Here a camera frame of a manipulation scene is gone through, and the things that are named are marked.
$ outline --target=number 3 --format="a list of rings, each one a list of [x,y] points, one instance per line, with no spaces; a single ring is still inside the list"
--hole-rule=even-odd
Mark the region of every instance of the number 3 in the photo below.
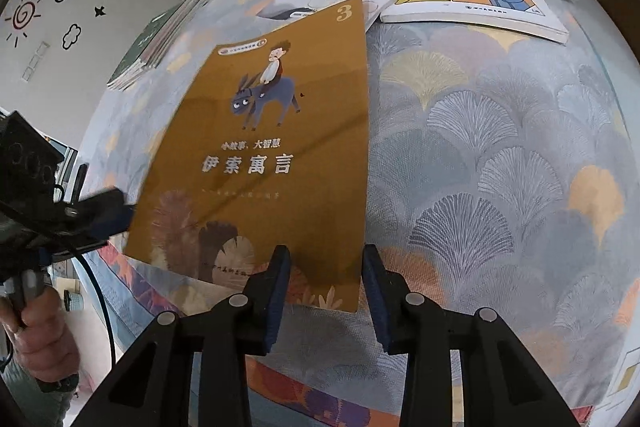
[[[351,12],[351,5],[350,4],[344,4],[342,6],[340,6],[338,8],[338,13],[340,15],[338,15],[337,17],[337,21],[338,22],[342,22],[347,20],[349,17],[351,17],[353,15],[353,12]]]

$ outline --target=bed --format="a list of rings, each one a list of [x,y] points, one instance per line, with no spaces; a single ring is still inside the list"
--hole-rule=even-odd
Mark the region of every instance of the bed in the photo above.
[[[210,51],[276,29],[255,17],[270,1],[210,0],[156,70],[104,93],[78,155],[84,194],[116,186],[136,201]],[[640,346],[640,185],[580,3],[546,1],[566,46],[457,23],[372,26],[366,241],[412,291],[466,313],[493,307],[586,423],[636,385],[634,371],[620,375]],[[231,294],[129,259],[125,243],[88,255],[124,349],[159,312],[194,314]],[[361,304],[355,314],[286,305],[272,353],[248,361],[254,425],[398,425],[406,359],[382,352]],[[462,424],[456,353],[452,373]]]

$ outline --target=floral bedspread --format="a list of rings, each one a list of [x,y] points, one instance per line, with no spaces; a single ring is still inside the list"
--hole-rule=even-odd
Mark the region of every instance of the floral bedspread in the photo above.
[[[211,0],[157,70],[105,93],[80,152],[85,192],[116,185],[136,200],[199,67],[217,44],[275,29],[255,17],[270,1]],[[463,24],[370,29],[366,241],[413,291],[456,311],[494,308],[585,422],[635,310],[640,185],[598,55],[571,5],[547,2],[566,46]],[[127,259],[125,240],[100,251],[102,269],[149,319],[230,294]],[[406,359],[383,353],[364,296],[344,314],[297,306],[304,287],[291,288],[273,352],[248,362],[255,424],[396,425]],[[462,422],[455,353],[452,368]]]

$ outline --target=clamp jaw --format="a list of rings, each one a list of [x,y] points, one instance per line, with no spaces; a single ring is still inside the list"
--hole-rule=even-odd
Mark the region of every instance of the clamp jaw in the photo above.
[[[465,427],[577,427],[542,368],[491,308],[442,309],[387,271],[364,248],[364,282],[376,337],[390,355],[408,353],[400,427],[450,427],[450,350],[460,350]]]
[[[244,291],[190,317],[162,312],[127,349],[73,427],[188,427],[193,355],[202,353],[199,425],[250,427],[244,356],[264,356],[276,340],[289,283],[289,250]]]

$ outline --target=finger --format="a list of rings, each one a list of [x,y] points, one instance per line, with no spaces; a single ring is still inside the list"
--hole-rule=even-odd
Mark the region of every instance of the finger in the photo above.
[[[20,320],[11,306],[11,301],[4,297],[0,298],[0,323],[11,333],[16,333],[20,329]]]
[[[65,319],[59,315],[37,326],[19,331],[14,338],[15,349],[28,355],[60,340],[65,331]]]
[[[33,378],[42,380],[43,382],[57,382],[63,378],[75,375],[80,367],[80,356],[78,353],[69,353],[60,363],[44,369],[42,371],[30,371]]]
[[[35,326],[62,313],[60,295],[52,287],[46,286],[41,295],[30,301],[22,310],[21,318],[25,325]]]
[[[64,333],[58,341],[35,353],[17,353],[17,360],[20,365],[29,372],[46,371],[52,367],[56,367],[68,354],[78,352],[76,341],[69,331],[65,328]]]
[[[18,363],[29,372],[44,371],[55,367],[70,353],[69,346],[57,341],[49,346],[25,355],[17,353]]]

